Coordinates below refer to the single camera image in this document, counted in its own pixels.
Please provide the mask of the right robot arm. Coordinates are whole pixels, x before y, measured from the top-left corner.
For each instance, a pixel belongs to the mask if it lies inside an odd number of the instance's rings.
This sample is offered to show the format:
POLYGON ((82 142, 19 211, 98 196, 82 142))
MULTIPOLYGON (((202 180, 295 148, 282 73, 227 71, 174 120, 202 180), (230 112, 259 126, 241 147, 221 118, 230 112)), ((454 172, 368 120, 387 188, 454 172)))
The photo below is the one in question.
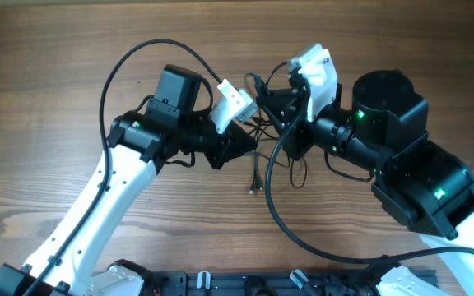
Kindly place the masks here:
POLYGON ((332 102, 314 116, 310 80, 294 70, 289 83, 272 90, 254 82, 258 106, 279 135, 276 151, 298 160, 316 146, 366 170, 383 209, 474 295, 474 174, 429 138, 428 104, 411 81, 398 70, 368 72, 353 85, 348 110, 334 84, 332 102))

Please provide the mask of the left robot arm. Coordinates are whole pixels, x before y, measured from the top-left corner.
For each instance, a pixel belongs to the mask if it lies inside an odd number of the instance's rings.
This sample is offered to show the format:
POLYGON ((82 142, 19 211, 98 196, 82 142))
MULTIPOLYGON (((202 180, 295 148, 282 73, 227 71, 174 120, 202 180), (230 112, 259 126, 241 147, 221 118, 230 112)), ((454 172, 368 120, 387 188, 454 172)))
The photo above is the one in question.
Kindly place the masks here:
POLYGON ((221 100, 196 111, 206 83, 185 68, 164 68, 155 94, 113 121, 95 172, 49 238, 21 268, 0 267, 0 295, 139 295, 150 285, 151 272, 132 264, 94 272, 131 204, 179 152, 201 153, 220 169, 257 146, 240 127, 257 110, 247 91, 223 80, 221 100))

